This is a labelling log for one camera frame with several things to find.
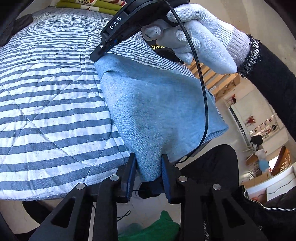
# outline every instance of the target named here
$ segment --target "black cable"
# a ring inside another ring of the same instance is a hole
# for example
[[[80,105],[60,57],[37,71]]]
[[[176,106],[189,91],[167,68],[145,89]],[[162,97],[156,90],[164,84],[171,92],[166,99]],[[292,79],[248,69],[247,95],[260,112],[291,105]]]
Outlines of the black cable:
[[[284,186],[287,186],[288,184],[290,184],[291,183],[291,181],[289,181],[287,184],[285,184],[285,185],[283,185],[283,186],[281,186],[281,187],[279,187],[275,192],[271,192],[271,193],[267,193],[266,195],[269,195],[269,194],[274,194],[274,193],[276,193],[279,189],[281,189],[282,187],[284,187]],[[257,201],[257,199],[260,197],[260,196],[262,196],[262,195],[264,195],[265,193],[262,193],[262,194],[260,194],[257,198],[256,198],[256,200],[255,201]]]
[[[201,84],[201,87],[202,87],[202,95],[203,95],[204,104],[205,104],[205,131],[204,131],[203,137],[202,137],[199,145],[193,151],[191,151],[183,161],[177,162],[175,164],[175,166],[176,166],[178,163],[185,162],[203,144],[203,142],[204,142],[204,140],[205,140],[205,138],[207,136],[207,129],[208,129],[208,125],[209,125],[209,113],[208,113],[208,109],[207,109],[207,92],[206,92],[206,89],[205,89],[205,83],[204,83],[203,76],[202,76],[202,69],[200,68],[200,62],[198,60],[197,53],[196,53],[196,50],[195,50],[194,45],[192,43],[192,40],[191,40],[186,28],[184,27],[181,19],[178,17],[177,13],[175,12],[175,10],[172,8],[172,6],[169,4],[169,2],[167,0],[163,0],[163,1],[169,6],[172,14],[176,18],[178,24],[180,25],[182,31],[185,34],[185,37],[186,37],[188,43],[189,43],[189,46],[191,48],[193,57],[194,57],[195,62],[196,62],[196,67],[197,67],[197,70],[198,70],[198,74],[200,76],[200,84]]]
[[[117,217],[117,218],[119,218],[119,219],[117,220],[117,222],[120,221],[121,219],[123,219],[124,217],[130,215],[130,214],[131,214],[131,211],[128,210],[128,211],[125,213],[125,215],[120,216],[120,217]]]

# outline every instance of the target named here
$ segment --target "person's arm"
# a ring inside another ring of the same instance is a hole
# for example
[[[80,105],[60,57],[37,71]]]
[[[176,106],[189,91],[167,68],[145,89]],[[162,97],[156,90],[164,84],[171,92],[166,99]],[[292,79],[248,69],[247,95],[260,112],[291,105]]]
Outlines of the person's arm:
[[[250,52],[238,73],[256,86],[296,139],[296,77],[259,40],[248,37],[251,40]]]

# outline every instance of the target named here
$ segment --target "blue cloth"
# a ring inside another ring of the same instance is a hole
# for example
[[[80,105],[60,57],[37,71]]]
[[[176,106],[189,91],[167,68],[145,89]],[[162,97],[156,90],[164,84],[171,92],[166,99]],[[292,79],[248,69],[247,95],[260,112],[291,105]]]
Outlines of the blue cloth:
[[[107,53],[95,63],[101,89],[118,132],[136,153],[144,181],[160,176],[160,157],[176,161],[198,146],[205,128],[200,81]],[[209,128],[205,141],[227,129],[207,94]]]
[[[266,160],[259,160],[258,161],[259,169],[262,172],[265,172],[267,169],[269,169],[269,162]]]

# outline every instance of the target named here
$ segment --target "striped bedspread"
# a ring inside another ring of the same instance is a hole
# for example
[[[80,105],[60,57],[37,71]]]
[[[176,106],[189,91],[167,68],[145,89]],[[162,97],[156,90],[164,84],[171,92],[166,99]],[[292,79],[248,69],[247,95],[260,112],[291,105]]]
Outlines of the striped bedspread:
[[[0,199],[63,197],[127,161],[89,59],[110,18],[48,7],[0,48]],[[140,33],[111,52],[192,76],[159,57]]]

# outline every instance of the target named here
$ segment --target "silver screw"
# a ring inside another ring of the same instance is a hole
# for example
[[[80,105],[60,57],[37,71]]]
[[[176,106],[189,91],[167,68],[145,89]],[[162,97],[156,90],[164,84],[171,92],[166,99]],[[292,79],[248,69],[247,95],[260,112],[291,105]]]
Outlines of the silver screw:
[[[77,188],[78,190],[81,190],[81,189],[85,188],[85,184],[84,184],[84,183],[78,183],[78,184],[76,185],[76,188]]]
[[[220,190],[221,189],[221,186],[219,185],[219,184],[214,184],[213,185],[213,189],[215,189],[215,190]]]
[[[110,180],[113,182],[117,181],[118,179],[119,179],[119,176],[117,176],[117,175],[113,175],[110,177]]]
[[[185,177],[185,176],[180,176],[178,179],[179,179],[180,182],[187,181],[187,177]]]

